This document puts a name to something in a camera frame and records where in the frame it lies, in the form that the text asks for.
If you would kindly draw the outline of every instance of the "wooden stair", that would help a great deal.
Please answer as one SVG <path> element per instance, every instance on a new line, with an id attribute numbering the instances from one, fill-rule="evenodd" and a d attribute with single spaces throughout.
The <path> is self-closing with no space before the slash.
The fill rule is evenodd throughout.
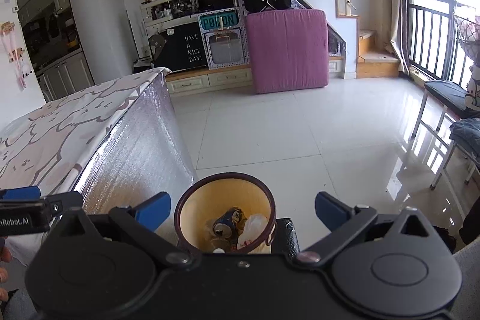
<path id="1" fill-rule="evenodd" d="M 361 30 L 358 37 L 357 78 L 398 76 L 399 60 L 375 45 L 375 31 Z"/>

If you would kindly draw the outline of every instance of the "person's hand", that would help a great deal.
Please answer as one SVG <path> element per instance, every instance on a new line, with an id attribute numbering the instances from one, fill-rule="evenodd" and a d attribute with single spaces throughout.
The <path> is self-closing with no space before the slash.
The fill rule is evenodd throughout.
<path id="1" fill-rule="evenodd" d="M 3 247 L 0 252 L 0 260 L 2 262 L 11 262 L 11 252 L 7 247 Z M 8 280 L 8 272 L 3 267 L 0 267 L 0 282 L 4 283 Z M 8 292 L 0 288 L 0 301 L 8 301 Z"/>

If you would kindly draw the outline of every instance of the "dark red wastebasket rim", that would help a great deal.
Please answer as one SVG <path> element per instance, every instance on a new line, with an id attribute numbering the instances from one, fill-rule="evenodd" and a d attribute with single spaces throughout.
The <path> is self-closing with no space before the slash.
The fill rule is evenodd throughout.
<path id="1" fill-rule="evenodd" d="M 188 190 L 180 197 L 177 207 L 175 208 L 175 214 L 173 217 L 175 231 L 177 232 L 180 243 L 183 247 L 186 247 L 187 250 L 193 253 L 202 252 L 197 247 L 192 246 L 183 235 L 182 230 L 180 229 L 180 211 L 182 210 L 183 205 L 187 201 L 188 197 L 190 197 L 190 195 L 192 195 L 194 191 L 198 190 L 200 187 L 206 185 L 207 183 L 214 182 L 219 179 L 242 179 L 244 181 L 251 182 L 260 189 L 262 189 L 263 193 L 268 198 L 268 203 L 270 204 L 270 217 L 268 218 L 267 226 L 258 238 L 256 238 L 249 245 L 246 245 L 245 247 L 236 251 L 238 253 L 248 253 L 254 250 L 256 247 L 260 246 L 261 243 L 268 241 L 268 237 L 270 236 L 270 233 L 272 233 L 273 226 L 275 225 L 277 210 L 275 208 L 275 201 L 273 199 L 273 195 L 270 192 L 269 188 L 266 186 L 266 184 L 263 183 L 260 179 L 257 179 L 254 176 L 248 174 L 243 174 L 242 172 L 222 172 L 220 174 L 213 174 L 203 179 L 200 179 L 198 182 L 191 185 Z"/>

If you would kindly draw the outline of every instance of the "chalkboard sign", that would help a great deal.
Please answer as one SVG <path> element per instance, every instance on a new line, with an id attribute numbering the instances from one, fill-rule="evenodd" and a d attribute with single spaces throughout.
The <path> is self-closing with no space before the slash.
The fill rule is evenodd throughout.
<path id="1" fill-rule="evenodd" d="M 207 65 L 198 22 L 169 28 L 160 35 L 165 39 L 165 45 L 157 57 L 153 55 L 155 67 L 179 71 Z"/>
<path id="2" fill-rule="evenodd" d="M 220 29 L 220 19 L 222 18 L 223 27 L 229 28 L 239 24 L 239 17 L 236 10 L 225 11 L 223 13 L 208 14 L 200 16 L 200 23 L 204 31 Z"/>

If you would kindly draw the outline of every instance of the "white tile floor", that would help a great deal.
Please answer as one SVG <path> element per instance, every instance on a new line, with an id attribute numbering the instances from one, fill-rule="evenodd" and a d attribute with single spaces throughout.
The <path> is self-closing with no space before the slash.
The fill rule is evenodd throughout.
<path id="1" fill-rule="evenodd" d="M 172 99 L 198 177 L 245 172 L 272 191 L 277 217 L 291 217 L 301 248 L 328 234 L 314 211 L 328 191 L 349 205 L 382 213 L 420 208 L 456 235 L 462 219 L 441 179 L 429 185 L 446 152 L 423 127 L 409 143 L 422 91 L 404 79 L 332 79 L 325 88 L 255 95 L 251 87 Z M 441 107 L 429 100 L 423 119 L 436 126 Z M 448 139 L 449 121 L 441 132 Z M 448 172 L 468 211 L 480 195 L 467 160 Z"/>

